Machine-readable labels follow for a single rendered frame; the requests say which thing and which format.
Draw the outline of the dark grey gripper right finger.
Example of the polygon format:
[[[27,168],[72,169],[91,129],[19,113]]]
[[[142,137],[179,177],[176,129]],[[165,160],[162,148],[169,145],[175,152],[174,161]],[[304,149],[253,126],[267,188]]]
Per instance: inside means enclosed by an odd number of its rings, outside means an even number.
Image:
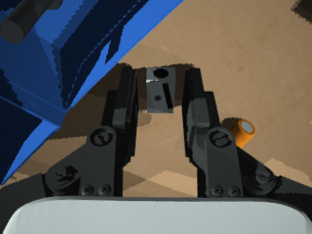
[[[220,126],[214,92],[204,91],[200,68],[185,71],[181,110],[185,157],[197,168],[198,198],[271,198],[301,209],[312,222],[312,187],[274,175],[236,145]]]

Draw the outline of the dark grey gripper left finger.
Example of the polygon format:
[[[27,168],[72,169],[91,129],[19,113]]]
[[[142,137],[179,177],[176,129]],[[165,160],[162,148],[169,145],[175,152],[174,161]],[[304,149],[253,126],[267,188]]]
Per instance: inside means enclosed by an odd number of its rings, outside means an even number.
[[[0,189],[0,234],[16,210],[35,200],[60,195],[123,197],[123,168],[135,157],[137,116],[137,71],[122,67],[119,88],[108,91],[101,124],[90,130],[86,143],[46,173]]]

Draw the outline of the orange battery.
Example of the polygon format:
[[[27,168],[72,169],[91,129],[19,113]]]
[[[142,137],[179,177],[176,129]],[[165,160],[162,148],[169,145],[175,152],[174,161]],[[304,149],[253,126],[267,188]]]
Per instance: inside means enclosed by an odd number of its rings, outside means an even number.
[[[233,133],[239,147],[243,147],[255,134],[253,124],[245,119],[238,120],[229,131]]]

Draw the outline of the blue open-top bin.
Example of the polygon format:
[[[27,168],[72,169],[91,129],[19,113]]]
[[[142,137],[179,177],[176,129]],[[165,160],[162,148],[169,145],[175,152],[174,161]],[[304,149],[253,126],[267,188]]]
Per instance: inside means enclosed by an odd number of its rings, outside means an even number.
[[[0,185],[183,1],[63,0],[58,10],[46,10],[20,43],[0,35]]]

